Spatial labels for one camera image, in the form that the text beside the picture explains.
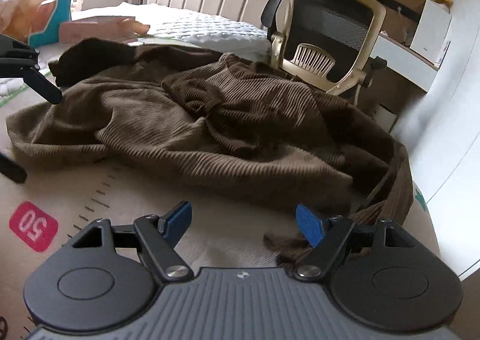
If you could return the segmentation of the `white desk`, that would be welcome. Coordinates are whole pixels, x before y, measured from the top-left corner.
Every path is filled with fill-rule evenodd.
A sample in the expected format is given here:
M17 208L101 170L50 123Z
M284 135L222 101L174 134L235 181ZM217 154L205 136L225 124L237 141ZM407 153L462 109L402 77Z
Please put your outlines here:
M438 72L431 62L385 35L379 35L370 53L371 58L386 60L387 67L428 92Z

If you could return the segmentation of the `brown corduroy garment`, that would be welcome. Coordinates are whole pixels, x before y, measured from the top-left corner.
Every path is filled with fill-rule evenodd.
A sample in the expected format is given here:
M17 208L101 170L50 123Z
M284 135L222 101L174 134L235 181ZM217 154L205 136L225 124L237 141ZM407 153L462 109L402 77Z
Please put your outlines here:
M49 67L62 102L6 120L16 154L30 164L116 155L173 182L366 225L403 223L412 206L402 143L345 99L267 64L88 38Z

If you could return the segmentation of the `white box on desk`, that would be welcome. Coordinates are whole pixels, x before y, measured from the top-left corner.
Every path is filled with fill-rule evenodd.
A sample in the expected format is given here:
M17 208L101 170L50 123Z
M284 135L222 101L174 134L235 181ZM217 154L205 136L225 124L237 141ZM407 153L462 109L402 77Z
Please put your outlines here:
M444 4L426 0L410 48L434 64L447 35L452 16Z

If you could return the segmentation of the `pink cardboard box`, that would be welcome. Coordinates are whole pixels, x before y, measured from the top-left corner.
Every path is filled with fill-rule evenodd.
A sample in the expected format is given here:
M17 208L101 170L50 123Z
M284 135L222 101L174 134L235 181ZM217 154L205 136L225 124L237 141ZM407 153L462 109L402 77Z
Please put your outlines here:
M147 35L150 26L135 17L98 16L62 22L58 29L60 43L79 43L86 38L121 40Z

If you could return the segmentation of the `cartoon ruler play mat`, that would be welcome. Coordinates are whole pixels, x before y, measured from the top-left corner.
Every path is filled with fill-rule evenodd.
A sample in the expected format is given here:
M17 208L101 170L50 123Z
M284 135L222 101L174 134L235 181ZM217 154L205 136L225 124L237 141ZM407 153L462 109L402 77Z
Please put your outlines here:
M222 178L208 184L151 165L135 168L115 156L55 160L27 170L23 184L1 180L1 330L7 339L26 338L33 328L23 300L27 277L98 218L129 224L186 200L193 223L177 249L193 269L271 267L276 254L262 238L267 232L294 236L295 199L341 212L360 204L352 188L340 182L310 187L291 179L277 189Z

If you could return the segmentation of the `white bin under desk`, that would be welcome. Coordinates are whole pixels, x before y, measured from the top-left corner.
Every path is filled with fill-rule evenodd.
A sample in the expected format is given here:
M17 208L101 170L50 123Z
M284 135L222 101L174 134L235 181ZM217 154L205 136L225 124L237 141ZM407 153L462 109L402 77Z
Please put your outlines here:
M391 112L381 104L377 104L373 109L373 120L383 129L385 132L391 132L395 122L397 121L397 115Z

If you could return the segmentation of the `white quilted mattress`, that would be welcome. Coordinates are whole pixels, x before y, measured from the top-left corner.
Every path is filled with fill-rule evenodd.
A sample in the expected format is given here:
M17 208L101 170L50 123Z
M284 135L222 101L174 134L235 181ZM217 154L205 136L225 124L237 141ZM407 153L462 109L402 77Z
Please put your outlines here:
M147 36L159 41L177 41L252 61L269 62L271 43L267 32L245 21L198 13L159 4L122 3L115 7L74 12L73 21L92 17L133 17L150 27Z

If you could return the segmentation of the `beige black office chair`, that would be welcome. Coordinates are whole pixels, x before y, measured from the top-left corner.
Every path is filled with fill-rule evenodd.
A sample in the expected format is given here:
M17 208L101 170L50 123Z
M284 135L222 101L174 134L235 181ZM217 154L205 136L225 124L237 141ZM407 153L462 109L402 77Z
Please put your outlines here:
M370 87L386 8L377 0L269 0L261 15L271 65L331 95Z

